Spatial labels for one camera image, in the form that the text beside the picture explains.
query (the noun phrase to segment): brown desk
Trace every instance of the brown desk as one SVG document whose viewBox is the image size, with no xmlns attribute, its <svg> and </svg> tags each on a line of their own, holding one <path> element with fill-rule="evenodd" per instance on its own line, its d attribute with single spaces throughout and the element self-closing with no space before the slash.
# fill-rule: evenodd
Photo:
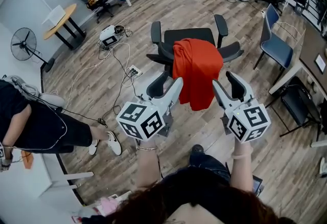
<svg viewBox="0 0 327 224">
<path fill-rule="evenodd" d="M 303 38 L 303 45 L 298 59 L 295 64 L 287 71 L 287 73 L 269 90 L 270 94 L 275 93 L 285 83 L 287 83 L 295 74 L 303 69 L 312 78 L 318 86 L 324 98 L 327 99 L 327 67 L 323 73 L 318 68 L 315 60 L 320 54 L 324 62 L 327 64 L 325 49 L 326 41 L 321 37 L 320 33 L 310 24 L 306 25 L 306 32 Z M 316 141 L 311 143 L 311 147 L 327 146 L 327 140 Z"/>
<path fill-rule="evenodd" d="M 52 35 L 56 35 L 67 47 L 69 47 L 70 50 L 74 50 L 75 48 L 77 48 L 84 40 L 84 38 L 86 37 L 86 32 L 83 32 L 80 27 L 72 20 L 71 15 L 74 13 L 74 11 L 76 10 L 77 5 L 76 4 L 72 4 L 69 7 L 67 7 L 65 9 L 66 15 L 60 20 L 60 22 L 52 29 L 50 29 L 49 31 L 45 32 L 43 39 L 47 40 L 48 38 L 50 38 Z M 80 34 L 80 37 L 78 37 L 66 24 L 67 20 L 73 25 L 73 27 L 78 31 L 78 33 Z M 64 27 L 71 36 L 73 36 L 74 39 L 77 40 L 77 43 L 75 43 L 75 45 L 70 44 L 67 40 L 65 40 L 63 38 L 63 36 L 61 36 L 58 32 L 58 30 Z"/>
</svg>

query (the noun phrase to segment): power outlet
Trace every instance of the power outlet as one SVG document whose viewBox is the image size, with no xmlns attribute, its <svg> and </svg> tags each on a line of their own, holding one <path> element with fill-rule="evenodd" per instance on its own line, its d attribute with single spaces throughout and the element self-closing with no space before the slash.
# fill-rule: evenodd
<svg viewBox="0 0 327 224">
<path fill-rule="evenodd" d="M 129 68 L 130 70 L 132 70 L 132 69 L 135 69 L 136 71 L 137 71 L 137 74 L 135 74 L 134 76 L 133 76 L 133 79 L 135 80 L 135 79 L 138 79 L 140 76 L 142 76 L 142 74 L 143 74 L 143 72 L 140 70 L 140 69 L 138 69 L 137 67 L 135 67 L 134 65 L 132 65 L 130 68 Z"/>
</svg>

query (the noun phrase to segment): blue chair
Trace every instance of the blue chair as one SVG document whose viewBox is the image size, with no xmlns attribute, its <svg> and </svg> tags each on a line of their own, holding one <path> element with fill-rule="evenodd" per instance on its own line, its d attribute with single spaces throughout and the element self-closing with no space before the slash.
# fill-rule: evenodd
<svg viewBox="0 0 327 224">
<path fill-rule="evenodd" d="M 285 41 L 283 41 L 271 32 L 272 26 L 278 21 L 278 19 L 279 15 L 277 11 L 270 4 L 266 10 L 264 26 L 262 28 L 260 40 L 260 48 L 262 49 L 262 53 L 253 68 L 256 68 L 264 54 L 267 54 L 269 57 L 274 59 L 279 65 L 281 65 L 281 72 L 277 76 L 273 84 L 275 84 L 279 80 L 284 70 L 288 68 L 293 55 L 293 49 L 288 46 Z"/>
</svg>

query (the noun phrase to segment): wooden floor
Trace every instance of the wooden floor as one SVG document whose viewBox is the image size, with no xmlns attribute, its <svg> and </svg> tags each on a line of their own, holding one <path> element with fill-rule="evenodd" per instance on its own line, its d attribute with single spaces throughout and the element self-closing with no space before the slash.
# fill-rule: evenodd
<svg viewBox="0 0 327 224">
<path fill-rule="evenodd" d="M 227 21 L 229 35 L 223 45 L 239 41 L 244 50 L 242 57 L 227 63 L 220 72 L 219 81 L 228 86 L 226 71 L 232 71 L 248 81 L 259 102 L 267 103 L 271 96 L 268 90 L 279 73 L 278 65 L 264 57 L 256 70 L 253 66 L 261 50 L 259 47 L 263 19 L 261 12 L 255 9 L 267 7 L 265 3 L 247 2 L 229 3 L 225 0 L 131 0 L 132 7 L 126 3 L 114 12 L 115 17 L 102 19 L 96 25 L 92 19 L 87 23 L 87 38 L 83 46 L 75 52 L 65 50 L 56 60 L 53 69 L 44 74 L 44 89 L 54 89 L 68 99 L 72 82 L 85 67 L 99 63 L 97 40 L 101 30 L 109 24 L 124 25 L 134 32 L 132 37 L 122 42 L 130 44 L 129 65 L 134 64 L 145 74 L 135 82 L 135 87 L 154 73 L 162 71 L 163 66 L 146 58 L 147 53 L 157 51 L 150 39 L 150 26 L 160 20 L 162 30 L 209 27 L 218 38 L 218 31 L 213 14 L 222 14 Z M 300 34 L 305 30 L 306 20 L 287 8 L 280 18 L 297 28 Z M 300 35 L 286 24 L 275 25 L 274 31 L 290 46 L 300 48 L 297 43 Z M 128 58 L 128 47 L 116 48 L 116 56 L 123 65 Z M 89 117 L 99 118 L 110 110 L 117 97 L 122 69 L 118 62 L 109 56 L 96 69 L 84 71 L 74 85 L 69 109 Z M 124 105 L 133 98 L 133 89 L 123 88 L 118 104 Z M 295 122 L 278 103 L 285 123 L 290 127 Z M 201 144 L 210 154 L 220 161 L 232 165 L 233 138 L 226 136 L 220 117 L 223 110 L 214 99 L 207 110 L 194 112 L 189 105 L 177 104 L 172 109 L 174 125 L 167 139 L 158 138 L 158 155 L 163 175 L 174 172 L 188 164 L 190 149 L 194 144 Z M 298 223 L 315 223 L 327 210 L 326 179 L 317 177 L 320 158 L 327 155 L 327 148 L 310 148 L 316 128 L 306 128 L 294 134 L 280 138 L 285 131 L 272 109 L 268 109 L 272 125 L 264 138 L 253 142 L 252 168 L 256 176 L 262 178 L 265 189 L 260 198 L 272 206 L 275 211 L 293 218 Z M 113 130 L 122 145 L 123 153 L 115 156 L 105 143 L 100 143 L 97 154 L 90 156 L 88 148 L 77 147 L 73 153 L 62 155 L 68 173 L 93 171 L 94 177 L 78 182 L 78 192 L 86 203 L 92 203 L 101 196 L 121 194 L 134 188 L 136 151 L 132 139 L 127 138 L 118 128 L 115 115 L 106 117 L 109 129 Z"/>
</svg>

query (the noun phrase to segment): white sneaker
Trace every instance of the white sneaker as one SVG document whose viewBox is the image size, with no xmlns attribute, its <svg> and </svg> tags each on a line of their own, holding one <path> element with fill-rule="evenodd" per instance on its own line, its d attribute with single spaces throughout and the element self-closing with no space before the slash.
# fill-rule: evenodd
<svg viewBox="0 0 327 224">
<path fill-rule="evenodd" d="M 88 148 L 88 153 L 90 155 L 94 155 L 96 152 L 97 152 L 97 149 L 98 149 L 98 143 L 99 141 L 98 140 L 93 140 L 92 141 L 92 144 L 89 146 Z"/>
<path fill-rule="evenodd" d="M 112 149 L 112 151 L 116 154 L 116 155 L 120 155 L 122 154 L 122 147 L 118 141 L 118 139 L 116 138 L 116 136 L 114 135 L 114 133 L 112 131 L 107 131 L 107 134 L 109 136 L 109 140 L 107 141 L 108 146 Z"/>
</svg>

